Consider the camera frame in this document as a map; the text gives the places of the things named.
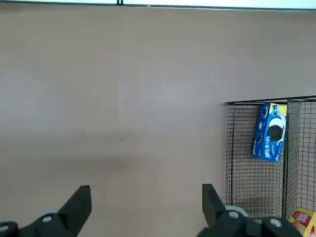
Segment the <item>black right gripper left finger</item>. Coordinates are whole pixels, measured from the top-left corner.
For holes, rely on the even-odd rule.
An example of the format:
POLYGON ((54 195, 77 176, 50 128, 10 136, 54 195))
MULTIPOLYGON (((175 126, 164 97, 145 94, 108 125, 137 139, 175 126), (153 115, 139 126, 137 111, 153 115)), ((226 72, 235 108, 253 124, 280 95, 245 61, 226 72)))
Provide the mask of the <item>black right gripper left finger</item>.
POLYGON ((91 188, 80 186, 57 211, 47 213, 22 228, 14 221, 0 224, 2 237, 76 237, 92 212, 91 188))

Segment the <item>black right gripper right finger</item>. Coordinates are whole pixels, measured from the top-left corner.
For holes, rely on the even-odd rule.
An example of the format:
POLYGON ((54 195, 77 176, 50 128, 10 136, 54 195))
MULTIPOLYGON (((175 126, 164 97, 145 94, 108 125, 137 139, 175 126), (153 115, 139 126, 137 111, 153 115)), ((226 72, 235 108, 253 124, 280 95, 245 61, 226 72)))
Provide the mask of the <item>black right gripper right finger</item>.
POLYGON ((202 185, 202 210, 208 227, 198 237, 300 237, 287 220, 266 217, 256 222, 236 210, 227 210, 211 184, 202 185))

